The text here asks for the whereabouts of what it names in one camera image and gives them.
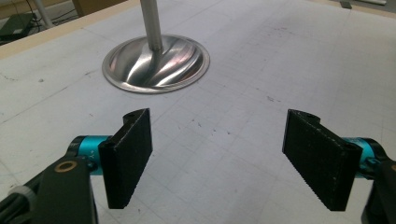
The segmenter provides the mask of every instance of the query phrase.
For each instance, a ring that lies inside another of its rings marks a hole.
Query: white tabletop
[[[158,5],[163,34],[211,56],[183,90],[129,93],[102,75],[111,49],[145,35],[140,6],[0,61],[0,198],[74,137],[114,134],[148,107],[154,151],[130,204],[107,209],[92,178],[101,223],[361,223],[372,182],[355,180],[346,212],[327,210],[282,153],[286,116],[315,114],[396,158],[395,20],[305,0]]]

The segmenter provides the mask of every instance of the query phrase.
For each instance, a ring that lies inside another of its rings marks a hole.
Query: metal bolt
[[[64,161],[56,165],[55,172],[65,173],[73,170],[77,166],[75,161]]]

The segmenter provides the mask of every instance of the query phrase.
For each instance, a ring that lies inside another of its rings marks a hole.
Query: textured rubber pad
[[[131,200],[152,152],[149,110],[129,113],[123,121],[121,129],[99,146],[107,203],[113,209]]]
[[[320,118],[289,110],[283,153],[331,211],[345,211],[361,148],[320,123]]]

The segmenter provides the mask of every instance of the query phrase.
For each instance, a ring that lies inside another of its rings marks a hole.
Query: metal stand base
[[[146,37],[124,42],[111,50],[103,73],[116,87],[140,93],[163,93],[184,88],[209,67],[209,54],[196,41],[163,35],[161,50],[151,50]]]

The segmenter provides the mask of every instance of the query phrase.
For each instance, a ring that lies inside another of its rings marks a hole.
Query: shiny metal dish
[[[151,50],[148,39],[138,37],[111,50],[103,62],[107,80],[125,91],[163,93],[198,80],[210,57],[198,42],[179,35],[162,35],[163,47]]]

